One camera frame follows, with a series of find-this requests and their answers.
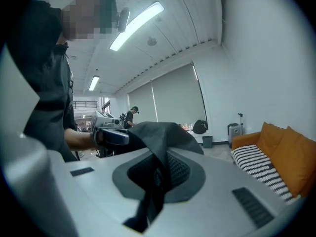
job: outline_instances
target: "orange sofa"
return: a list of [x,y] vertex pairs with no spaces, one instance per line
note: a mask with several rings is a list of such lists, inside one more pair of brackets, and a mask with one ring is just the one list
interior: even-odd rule
[[256,145],[294,197],[306,197],[316,181],[316,142],[294,131],[264,123],[261,132],[235,137],[232,150]]

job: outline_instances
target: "floor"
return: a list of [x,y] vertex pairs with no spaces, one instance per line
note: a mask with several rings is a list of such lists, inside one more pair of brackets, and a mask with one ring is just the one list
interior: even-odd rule
[[[214,157],[217,159],[221,159],[230,163],[233,163],[233,159],[230,155],[231,149],[228,145],[217,145],[212,148],[203,148],[204,154],[208,157]],[[95,150],[87,150],[83,151],[84,156],[80,158],[80,160],[98,160],[99,158],[96,156],[97,152]]]

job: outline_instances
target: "sofa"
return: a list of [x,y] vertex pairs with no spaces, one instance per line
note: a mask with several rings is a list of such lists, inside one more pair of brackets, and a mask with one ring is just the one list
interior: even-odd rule
[[316,142],[290,126],[264,122],[260,132],[235,137],[231,153],[238,167],[286,204],[308,196],[316,181]]

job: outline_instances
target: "roller blind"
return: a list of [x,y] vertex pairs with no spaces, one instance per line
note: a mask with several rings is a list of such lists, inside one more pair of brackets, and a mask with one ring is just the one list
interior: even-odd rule
[[152,81],[159,122],[206,120],[198,80],[189,64]]
[[152,86],[150,83],[132,91],[128,94],[128,97],[129,107],[137,106],[139,109],[139,114],[134,114],[133,122],[157,121]]

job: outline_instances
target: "suitcase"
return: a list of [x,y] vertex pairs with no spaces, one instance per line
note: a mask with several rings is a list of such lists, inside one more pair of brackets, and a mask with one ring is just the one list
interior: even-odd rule
[[242,135],[241,129],[242,126],[237,123],[231,123],[227,126],[228,142],[230,148],[232,148],[233,145],[233,138]]

